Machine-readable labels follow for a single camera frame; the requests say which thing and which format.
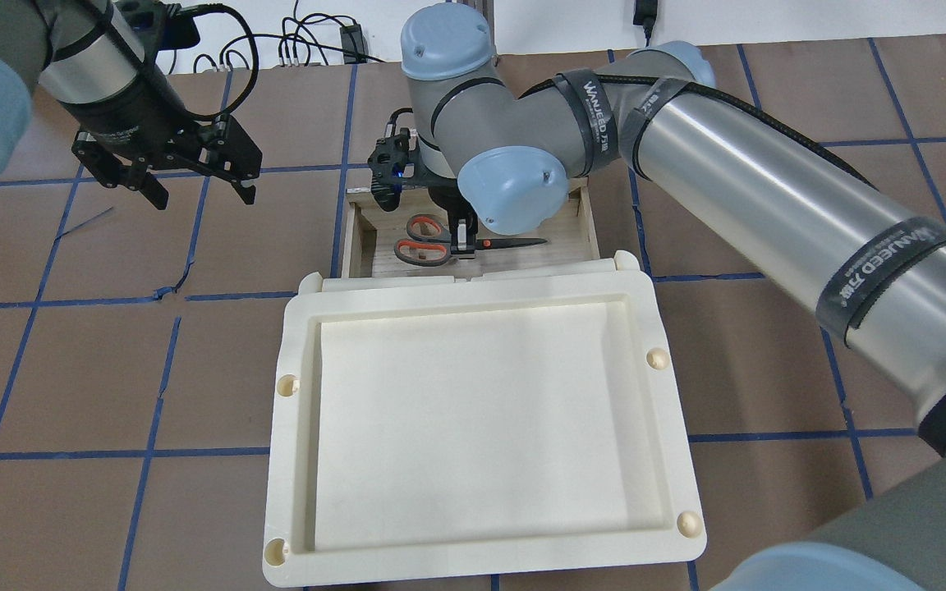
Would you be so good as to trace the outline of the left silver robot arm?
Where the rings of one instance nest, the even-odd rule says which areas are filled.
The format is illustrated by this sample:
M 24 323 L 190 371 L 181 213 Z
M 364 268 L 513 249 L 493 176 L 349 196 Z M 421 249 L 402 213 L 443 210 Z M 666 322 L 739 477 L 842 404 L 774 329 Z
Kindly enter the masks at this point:
M 106 188 L 139 192 L 156 209 L 169 192 L 157 171 L 192 171 L 227 182 L 255 202 L 263 154 L 234 117 L 258 80 L 258 63 L 232 103 L 192 112 L 168 82 L 161 50 L 199 40 L 195 19 L 240 12 L 222 3 L 0 1 L 0 176 L 10 164 L 42 89 L 76 123 L 71 152 Z

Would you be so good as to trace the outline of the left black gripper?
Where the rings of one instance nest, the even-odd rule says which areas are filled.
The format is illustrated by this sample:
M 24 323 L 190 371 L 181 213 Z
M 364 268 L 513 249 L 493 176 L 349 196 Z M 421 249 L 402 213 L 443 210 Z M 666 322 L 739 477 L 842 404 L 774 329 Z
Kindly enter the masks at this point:
M 262 151 L 232 113 L 202 122 L 172 89 L 134 82 L 115 96 L 71 105 L 71 115 L 80 124 L 72 151 L 102 185 L 138 192 L 162 212 L 169 192 L 150 171 L 189 169 L 228 181 L 241 202 L 255 204 Z

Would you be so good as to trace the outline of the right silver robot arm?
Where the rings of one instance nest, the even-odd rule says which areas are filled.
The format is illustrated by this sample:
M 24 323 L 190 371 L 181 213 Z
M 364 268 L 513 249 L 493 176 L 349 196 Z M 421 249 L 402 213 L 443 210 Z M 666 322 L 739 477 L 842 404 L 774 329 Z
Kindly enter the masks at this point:
M 946 590 L 946 224 L 714 88 L 696 46 L 634 50 L 515 97 L 489 22 L 441 2 L 399 35 L 416 184 L 454 184 L 491 231 L 532 231 L 567 181 L 623 158 L 912 400 L 938 463 L 805 541 L 751 555 L 720 590 Z

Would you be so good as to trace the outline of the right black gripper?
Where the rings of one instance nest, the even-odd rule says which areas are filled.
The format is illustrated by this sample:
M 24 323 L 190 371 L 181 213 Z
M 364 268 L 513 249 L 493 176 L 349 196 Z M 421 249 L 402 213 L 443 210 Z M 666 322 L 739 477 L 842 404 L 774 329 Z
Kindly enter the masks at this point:
M 394 212 L 406 188 L 428 188 L 430 198 L 450 216 L 450 252 L 453 258 L 475 259 L 478 222 L 473 209 L 458 189 L 457 179 L 444 176 L 430 166 L 430 146 L 412 137 L 412 130 L 398 126 L 404 113 L 391 113 L 384 135 L 376 140 L 367 163 L 372 173 L 370 191 L 383 212 Z

